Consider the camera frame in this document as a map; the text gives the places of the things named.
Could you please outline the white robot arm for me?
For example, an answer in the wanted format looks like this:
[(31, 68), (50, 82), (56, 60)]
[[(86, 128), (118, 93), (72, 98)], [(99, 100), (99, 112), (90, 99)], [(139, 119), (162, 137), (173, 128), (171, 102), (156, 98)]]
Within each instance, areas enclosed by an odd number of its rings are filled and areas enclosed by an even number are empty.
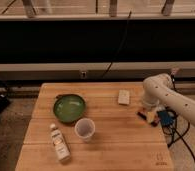
[(172, 80), (168, 74), (151, 76), (143, 81), (142, 105), (146, 109), (166, 104), (195, 126), (195, 101), (171, 89)]

